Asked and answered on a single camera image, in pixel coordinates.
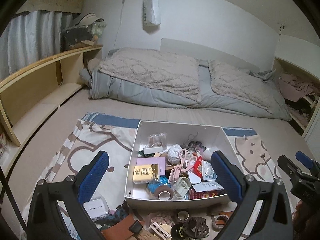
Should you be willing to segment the pink scissors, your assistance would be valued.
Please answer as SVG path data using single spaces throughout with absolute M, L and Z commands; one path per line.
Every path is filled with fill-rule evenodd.
M 197 160 L 197 156 L 190 153 L 187 149 L 181 149 L 179 152 L 180 162 L 171 170 L 168 182 L 173 184 L 178 181 L 180 174 L 191 170 Z

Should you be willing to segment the blue white medicine sachet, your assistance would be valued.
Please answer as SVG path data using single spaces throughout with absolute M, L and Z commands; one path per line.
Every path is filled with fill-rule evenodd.
M 205 181 L 215 181 L 217 178 L 217 175 L 212 168 L 212 165 L 210 162 L 202 161 L 202 179 Z

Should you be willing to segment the clear plastic case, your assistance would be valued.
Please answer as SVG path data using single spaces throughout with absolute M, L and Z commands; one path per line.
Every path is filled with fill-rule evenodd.
M 105 218 L 110 211 L 106 200 L 102 197 L 94 198 L 84 203 L 83 207 L 93 221 Z

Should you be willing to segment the red snack packet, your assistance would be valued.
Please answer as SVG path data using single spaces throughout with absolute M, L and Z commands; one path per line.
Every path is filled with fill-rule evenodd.
M 193 166 L 192 172 L 198 177 L 202 178 L 202 157 L 198 157 Z

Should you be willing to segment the red cigarette pack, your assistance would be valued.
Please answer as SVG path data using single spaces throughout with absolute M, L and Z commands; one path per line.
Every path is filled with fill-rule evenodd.
M 215 190 L 215 191 L 202 191 L 196 192 L 194 189 L 190 189 L 188 192 L 188 199 L 204 199 L 204 198 L 212 198 L 217 197 L 225 193 L 225 190 Z

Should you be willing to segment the yellow gold small box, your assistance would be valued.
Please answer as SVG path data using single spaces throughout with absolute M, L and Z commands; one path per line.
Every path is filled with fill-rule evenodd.
M 153 180 L 159 180 L 158 164 L 136 165 L 133 171 L 132 181 L 135 184 L 147 184 Z

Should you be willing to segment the brown leather pouch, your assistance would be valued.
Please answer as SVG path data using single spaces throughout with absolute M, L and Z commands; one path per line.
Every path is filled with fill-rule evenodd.
M 117 223 L 116 225 L 102 230 L 101 233 L 107 240 L 126 240 L 133 236 L 133 232 L 129 230 L 129 227 L 135 222 L 136 220 L 133 218 L 132 215 L 128 215 L 122 221 Z

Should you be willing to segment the white cardboard shoe box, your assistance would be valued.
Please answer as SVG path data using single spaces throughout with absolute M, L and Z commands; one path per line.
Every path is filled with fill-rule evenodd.
M 229 162 L 241 167 L 226 130 L 219 126 L 140 121 L 127 171 L 124 197 L 139 210 L 200 209 L 228 203 L 226 194 L 193 199 L 196 193 L 221 189 L 218 181 L 197 176 L 204 165 L 199 150 L 187 148 L 191 141 L 207 153 L 221 151 Z

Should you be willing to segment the purple card box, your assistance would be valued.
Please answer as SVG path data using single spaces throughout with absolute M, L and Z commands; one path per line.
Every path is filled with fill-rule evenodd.
M 158 164 L 159 166 L 159 175 L 165 175 L 166 168 L 166 158 L 165 157 L 155 157 L 155 158 L 137 158 L 136 165 L 151 165 Z

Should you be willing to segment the pink clothes pile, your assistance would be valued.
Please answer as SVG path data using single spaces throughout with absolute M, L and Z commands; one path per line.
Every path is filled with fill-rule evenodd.
M 319 85 L 305 81 L 290 73 L 282 73 L 278 77 L 278 86 L 284 99 L 297 102 L 311 93 L 319 96 Z

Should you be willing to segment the grey beige folded duvet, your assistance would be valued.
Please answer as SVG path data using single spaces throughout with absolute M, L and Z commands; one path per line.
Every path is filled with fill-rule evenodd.
M 207 108 L 289 121 L 274 74 L 242 70 L 217 60 L 153 49 L 121 48 L 80 70 L 90 99 L 112 98 L 143 106 Z

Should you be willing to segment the grey window curtain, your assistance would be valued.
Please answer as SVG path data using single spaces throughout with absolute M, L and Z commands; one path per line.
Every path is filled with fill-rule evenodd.
M 62 50 L 62 32 L 73 14 L 33 11 L 13 18 L 1 35 L 1 80 Z

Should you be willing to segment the white visor cap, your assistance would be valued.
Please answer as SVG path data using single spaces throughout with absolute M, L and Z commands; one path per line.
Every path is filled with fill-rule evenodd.
M 98 18 L 95 13 L 89 13 L 82 17 L 82 19 L 76 25 L 89 26 L 96 22 L 104 22 L 103 18 Z

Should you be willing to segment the white hanging paper bag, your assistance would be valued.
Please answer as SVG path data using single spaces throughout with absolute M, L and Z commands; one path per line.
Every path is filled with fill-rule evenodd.
M 161 24 L 159 0 L 143 1 L 143 24 L 148 27 L 158 26 Z

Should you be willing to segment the wooden wall shelf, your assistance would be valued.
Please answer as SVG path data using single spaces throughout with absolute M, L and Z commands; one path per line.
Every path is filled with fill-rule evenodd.
M 44 120 L 83 87 L 79 71 L 86 60 L 101 54 L 101 45 L 59 53 L 1 81 L 1 123 L 17 147 Z

